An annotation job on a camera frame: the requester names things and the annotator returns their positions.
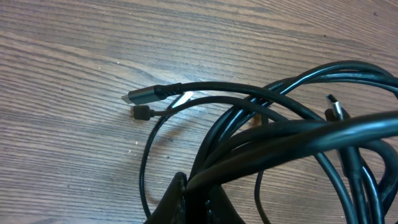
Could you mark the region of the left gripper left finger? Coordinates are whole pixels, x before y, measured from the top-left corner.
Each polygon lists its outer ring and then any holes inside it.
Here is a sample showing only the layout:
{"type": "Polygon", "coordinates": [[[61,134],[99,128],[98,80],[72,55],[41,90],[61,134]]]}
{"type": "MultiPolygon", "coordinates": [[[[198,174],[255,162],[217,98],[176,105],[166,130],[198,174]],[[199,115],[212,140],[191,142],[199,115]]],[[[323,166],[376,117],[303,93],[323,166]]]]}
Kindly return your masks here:
{"type": "Polygon", "coordinates": [[[145,224],[186,224],[184,191],[187,176],[178,172],[145,224]]]}

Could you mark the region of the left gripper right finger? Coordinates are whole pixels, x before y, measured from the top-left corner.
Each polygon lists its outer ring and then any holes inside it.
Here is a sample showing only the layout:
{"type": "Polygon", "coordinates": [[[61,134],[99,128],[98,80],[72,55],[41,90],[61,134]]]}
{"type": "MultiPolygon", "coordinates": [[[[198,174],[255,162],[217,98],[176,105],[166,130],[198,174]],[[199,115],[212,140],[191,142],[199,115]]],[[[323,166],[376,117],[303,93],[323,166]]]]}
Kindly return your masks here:
{"type": "Polygon", "coordinates": [[[206,209],[206,221],[209,224],[245,224],[220,185],[208,192],[206,209]]]}

